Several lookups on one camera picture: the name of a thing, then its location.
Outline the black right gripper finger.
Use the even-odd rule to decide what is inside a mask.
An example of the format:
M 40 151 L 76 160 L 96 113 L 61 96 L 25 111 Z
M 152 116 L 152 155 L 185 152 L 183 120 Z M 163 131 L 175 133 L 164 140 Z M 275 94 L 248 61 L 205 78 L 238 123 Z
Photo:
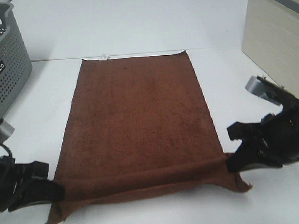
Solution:
M 238 149 L 226 160 L 227 171 L 238 173 L 255 169 L 280 169 L 282 164 L 269 158 L 259 141 L 243 140 Z
M 263 137 L 260 123 L 235 122 L 226 128 L 230 140 L 245 140 Z

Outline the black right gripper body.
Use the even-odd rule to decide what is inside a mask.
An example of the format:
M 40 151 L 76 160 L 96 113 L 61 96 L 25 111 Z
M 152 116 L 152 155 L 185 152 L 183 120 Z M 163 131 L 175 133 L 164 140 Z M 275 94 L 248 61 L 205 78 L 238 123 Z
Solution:
M 299 162 L 299 105 L 277 115 L 269 113 L 258 124 L 261 167 L 281 168 Z

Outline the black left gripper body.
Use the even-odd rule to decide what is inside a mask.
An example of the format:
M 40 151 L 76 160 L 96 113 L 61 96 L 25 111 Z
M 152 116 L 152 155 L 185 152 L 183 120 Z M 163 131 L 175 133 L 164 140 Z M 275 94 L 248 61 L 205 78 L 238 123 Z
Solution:
M 0 212 L 16 210 L 14 191 L 17 183 L 11 177 L 14 165 L 15 159 L 11 156 L 0 157 Z

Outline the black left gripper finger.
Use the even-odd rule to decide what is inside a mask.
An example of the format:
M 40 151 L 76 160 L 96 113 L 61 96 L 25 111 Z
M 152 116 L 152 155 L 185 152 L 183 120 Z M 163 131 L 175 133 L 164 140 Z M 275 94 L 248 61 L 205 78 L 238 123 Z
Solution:
M 46 179 L 30 179 L 16 189 L 8 206 L 8 211 L 15 211 L 32 205 L 49 204 L 62 201 L 65 188 Z
M 49 164 L 40 161 L 16 164 L 15 168 L 15 179 L 32 178 L 33 176 L 48 177 L 49 173 Z

